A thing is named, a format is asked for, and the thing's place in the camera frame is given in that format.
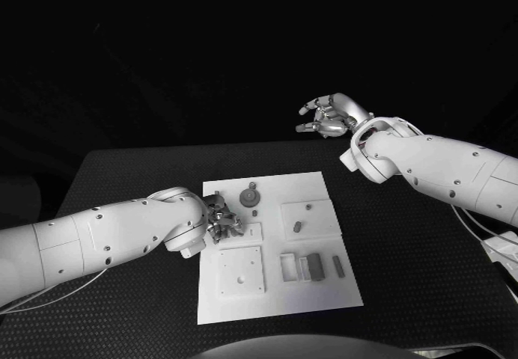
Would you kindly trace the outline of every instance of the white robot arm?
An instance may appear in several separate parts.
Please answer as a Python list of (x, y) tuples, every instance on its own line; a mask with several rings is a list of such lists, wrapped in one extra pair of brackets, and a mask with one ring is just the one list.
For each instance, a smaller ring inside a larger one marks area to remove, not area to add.
[(424, 135), (398, 117), (375, 117), (342, 93), (314, 99), (298, 113), (311, 109), (314, 122), (296, 130), (323, 137), (353, 133), (340, 156), (350, 171), (376, 183), (399, 174), (423, 194), (518, 227), (518, 159)]
[(0, 307), (27, 294), (140, 258), (163, 242), (190, 258), (242, 234), (219, 194), (203, 200), (183, 187), (0, 231)]

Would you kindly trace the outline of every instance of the white cable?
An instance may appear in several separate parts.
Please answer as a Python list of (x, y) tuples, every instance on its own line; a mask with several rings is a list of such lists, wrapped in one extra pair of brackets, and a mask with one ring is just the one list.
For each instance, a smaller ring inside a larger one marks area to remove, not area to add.
[(44, 288), (40, 292), (37, 292), (33, 296), (30, 296), (27, 299), (21, 300), (20, 303), (13, 304), (7, 309), (4, 309), (0, 312), (1, 314), (6, 314), (11, 309), (17, 308), (21, 304), (26, 304), (34, 297), (39, 297), (44, 292), (47, 292), (55, 286), (50, 286), (49, 288)]
[(472, 231), (472, 229), (469, 228), (464, 220), (461, 219), (461, 217), (459, 216), (459, 212), (456, 211), (456, 207), (451, 205), (453, 208), (453, 212), (456, 213), (456, 217), (459, 218), (460, 223), (464, 225), (466, 230), (472, 233), (473, 237), (477, 239), (477, 241), (482, 243), (482, 245), (485, 245), (495, 253), (498, 253), (506, 260), (509, 260), (511, 262), (513, 262), (515, 264), (518, 264), (518, 261), (513, 260), (512, 258), (509, 258), (503, 253), (499, 253), (480, 239), (480, 237), (474, 234), (474, 232)]
[(46, 288), (44, 290), (42, 290), (37, 294), (34, 294), (29, 299), (26, 299), (24, 301), (21, 301), (20, 303), (17, 303), (16, 305), (13, 305), (10, 308), (7, 308), (3, 312), (0, 312), (0, 314), (11, 314), (11, 313), (17, 313), (17, 312), (24, 312), (26, 310), (31, 310), (36, 308), (42, 308), (46, 305), (55, 303), (56, 301), (60, 301), (62, 299), (65, 299), (68, 296), (70, 296), (72, 294), (75, 294), (101, 275), (102, 273), (107, 271), (107, 269), (78, 288), (73, 290), (73, 292), (68, 293), (66, 295), (63, 295), (60, 298), (57, 298), (55, 301), (50, 301), (49, 303), (44, 303), (42, 305), (37, 305), (36, 307), (30, 307), (26, 309), (18, 309), (18, 310), (10, 310), (11, 308), (17, 307), (18, 305), (27, 303), (27, 301), (30, 301), (34, 297), (37, 297), (39, 295), (43, 294), (43, 292), (49, 291), (52, 287)]
[(469, 219), (474, 222), (474, 224), (489, 233), (492, 234), (495, 237), (499, 237), (505, 242), (509, 242), (513, 245), (518, 245), (516, 242), (513, 242), (509, 238), (505, 238), (503, 236), (500, 236), (499, 234), (496, 234), (493, 231), (487, 230), (487, 228), (485, 228), (482, 226), (482, 224), (477, 222), (477, 220), (473, 218), (473, 216), (469, 214), (469, 212), (461, 208), (461, 210), (464, 211), (464, 214), (469, 216)]

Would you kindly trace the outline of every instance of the dark wall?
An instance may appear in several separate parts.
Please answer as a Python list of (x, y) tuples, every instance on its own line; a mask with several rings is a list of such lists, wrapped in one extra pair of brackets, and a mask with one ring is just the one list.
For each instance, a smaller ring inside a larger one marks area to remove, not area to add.
[(518, 156), (518, 12), (347, 16), (332, 26), (316, 13), (208, 21), (158, 12), (8, 27), (1, 173), (55, 185), (46, 200), (60, 201), (91, 150), (317, 139), (294, 132), (310, 121), (297, 110), (334, 92)]

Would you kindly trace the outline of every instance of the table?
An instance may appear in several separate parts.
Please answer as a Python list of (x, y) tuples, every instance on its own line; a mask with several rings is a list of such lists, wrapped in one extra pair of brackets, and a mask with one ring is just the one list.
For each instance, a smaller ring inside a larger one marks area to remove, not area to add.
[(0, 357), (184, 358), (252, 337), (317, 333), (404, 349), (480, 343), (518, 358), (516, 303), (451, 207), (401, 177), (378, 185), (350, 173), (347, 148), (333, 138), (94, 151), (57, 216), (174, 186), (202, 194), (203, 181), (321, 171), (363, 307), (196, 325), (199, 257), (161, 245), (56, 304), (8, 315)]

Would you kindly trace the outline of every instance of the black fabric surface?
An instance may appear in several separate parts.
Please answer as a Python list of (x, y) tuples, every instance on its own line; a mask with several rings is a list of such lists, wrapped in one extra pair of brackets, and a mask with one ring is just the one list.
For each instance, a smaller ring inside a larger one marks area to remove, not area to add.
[(202, 194), (203, 181), (321, 171), (363, 307), (196, 325), (199, 256), (161, 245), (56, 304), (10, 314), (0, 357), (184, 358), (252, 337), (319, 333), (405, 349), (482, 343), (518, 358), (518, 306), (451, 207), (401, 177), (378, 185), (349, 173), (347, 148), (327, 139), (95, 151), (57, 216), (174, 186)]

